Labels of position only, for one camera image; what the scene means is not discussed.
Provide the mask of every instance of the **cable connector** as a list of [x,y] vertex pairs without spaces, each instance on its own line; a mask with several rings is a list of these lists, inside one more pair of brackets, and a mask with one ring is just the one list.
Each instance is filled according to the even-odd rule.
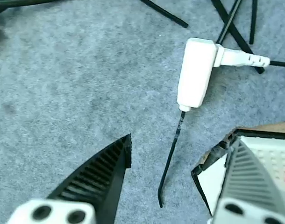
[[224,48],[212,40],[190,38],[186,43],[178,85],[177,102],[183,112],[203,103],[213,67],[255,66],[267,67],[267,57],[247,54],[241,50]]
[[260,55],[252,55],[245,53],[242,50],[232,50],[224,48],[220,44],[218,47],[215,62],[213,67],[220,67],[221,65],[229,66],[254,66],[254,67],[267,67],[270,64],[270,58]]

